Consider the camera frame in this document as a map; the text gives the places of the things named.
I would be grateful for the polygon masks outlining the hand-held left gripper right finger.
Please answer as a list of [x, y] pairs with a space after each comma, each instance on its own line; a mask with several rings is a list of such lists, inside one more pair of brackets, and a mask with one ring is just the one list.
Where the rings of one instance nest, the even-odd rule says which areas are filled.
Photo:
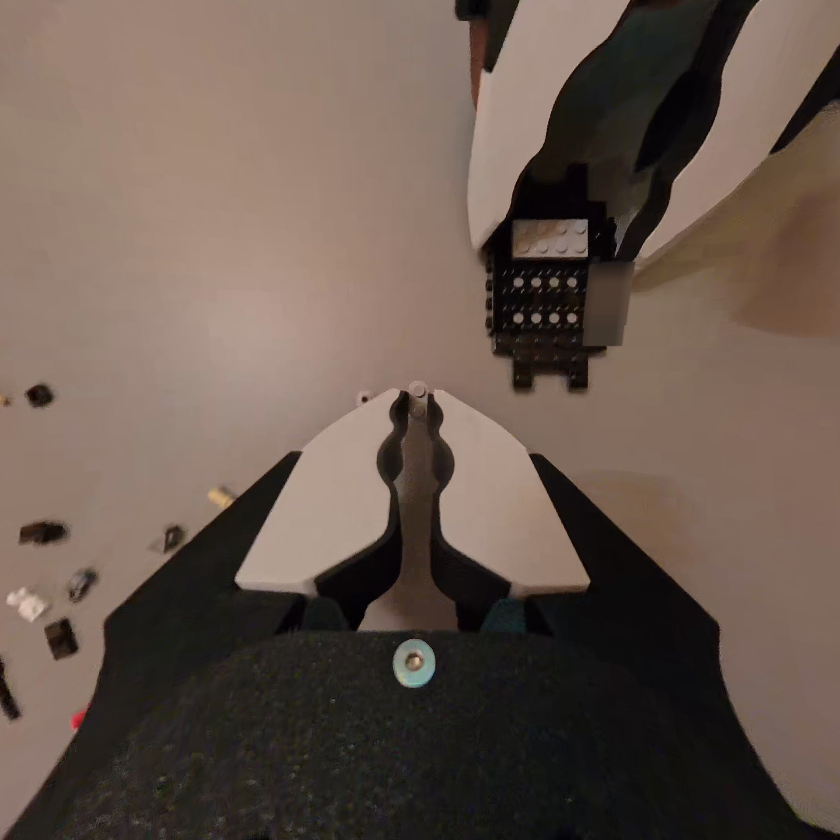
[[445, 557], [474, 563], [511, 596], [587, 590], [590, 576], [525, 445], [442, 389], [427, 411]]

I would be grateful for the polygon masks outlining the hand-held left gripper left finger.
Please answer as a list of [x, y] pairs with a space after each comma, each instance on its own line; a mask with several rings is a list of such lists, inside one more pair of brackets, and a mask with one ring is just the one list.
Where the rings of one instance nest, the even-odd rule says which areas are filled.
[[377, 459], [401, 396], [384, 391], [305, 445], [235, 575], [240, 589], [315, 594], [320, 576], [385, 535], [392, 481]]

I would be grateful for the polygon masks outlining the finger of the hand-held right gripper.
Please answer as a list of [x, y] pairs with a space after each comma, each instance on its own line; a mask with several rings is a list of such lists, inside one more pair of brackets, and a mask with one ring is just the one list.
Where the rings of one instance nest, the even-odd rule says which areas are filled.
[[469, 159], [467, 217], [480, 251], [508, 215], [566, 82], [613, 36], [628, 1], [468, 2], [486, 24]]
[[813, 90], [838, 87], [838, 2], [716, 2], [688, 69], [656, 111], [636, 168], [647, 197], [616, 257], [646, 260], [792, 139]]

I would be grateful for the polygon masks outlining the light grey brick plate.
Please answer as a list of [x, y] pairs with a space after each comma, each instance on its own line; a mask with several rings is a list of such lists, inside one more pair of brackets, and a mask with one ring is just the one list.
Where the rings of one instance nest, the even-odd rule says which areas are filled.
[[511, 257], [527, 260], [587, 259], [589, 223], [585, 218], [516, 219]]

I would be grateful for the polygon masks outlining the black brick plate assembly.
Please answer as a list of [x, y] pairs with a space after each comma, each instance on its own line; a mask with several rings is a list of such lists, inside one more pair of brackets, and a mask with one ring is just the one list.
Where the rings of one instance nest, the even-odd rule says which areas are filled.
[[[587, 219], [588, 258], [513, 259], [512, 223], [526, 218]], [[516, 392], [530, 392], [547, 374], [584, 392], [591, 357], [623, 343], [635, 264], [618, 258], [616, 236], [606, 202], [590, 197], [586, 164], [570, 164], [556, 182], [521, 176], [508, 215], [482, 248], [486, 330], [493, 353], [511, 362]]]

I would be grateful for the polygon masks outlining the pile of small brick pieces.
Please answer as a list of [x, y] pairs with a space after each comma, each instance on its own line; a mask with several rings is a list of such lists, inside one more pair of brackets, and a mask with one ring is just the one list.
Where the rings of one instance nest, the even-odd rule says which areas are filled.
[[[27, 403], [33, 408], [45, 408], [55, 401], [52, 388], [43, 382], [30, 386], [24, 392]], [[207, 498], [220, 510], [229, 508], [237, 497], [223, 486], [211, 489]], [[61, 543], [70, 536], [68, 526], [61, 521], [38, 520], [26, 523], [18, 531], [19, 545], [44, 547], [49, 544]], [[155, 540], [150, 550], [154, 553], [167, 555], [178, 550], [186, 543], [187, 530], [179, 523], [169, 524], [161, 536]], [[89, 593], [93, 585], [98, 582], [99, 573], [94, 568], [84, 568], [74, 573], [65, 585], [68, 603], [77, 604]], [[41, 595], [29, 587], [20, 587], [8, 593], [6, 604], [15, 610], [28, 623], [35, 623], [47, 614], [49, 604]], [[54, 660], [61, 660], [77, 653], [79, 644], [75, 631], [67, 617], [61, 617], [45, 626], [45, 639]], [[5, 664], [1, 664], [1, 704], [6, 719], [14, 721], [20, 719], [22, 712], [14, 698], [7, 681]]]

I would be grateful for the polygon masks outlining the grey desk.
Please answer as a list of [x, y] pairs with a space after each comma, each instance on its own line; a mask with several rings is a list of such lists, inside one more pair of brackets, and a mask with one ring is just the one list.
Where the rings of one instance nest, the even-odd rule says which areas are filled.
[[2, 2], [2, 833], [102, 624], [359, 394], [421, 381], [549, 458], [721, 626], [733, 704], [838, 831], [838, 106], [636, 279], [587, 393], [513, 392], [469, 246], [451, 2]]

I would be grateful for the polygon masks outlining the person's right hand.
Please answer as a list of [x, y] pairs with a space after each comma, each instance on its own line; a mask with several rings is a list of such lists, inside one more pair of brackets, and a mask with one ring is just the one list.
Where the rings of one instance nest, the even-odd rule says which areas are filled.
[[469, 21], [470, 96], [475, 108], [480, 94], [481, 73], [485, 65], [488, 32], [488, 21], [485, 18]]

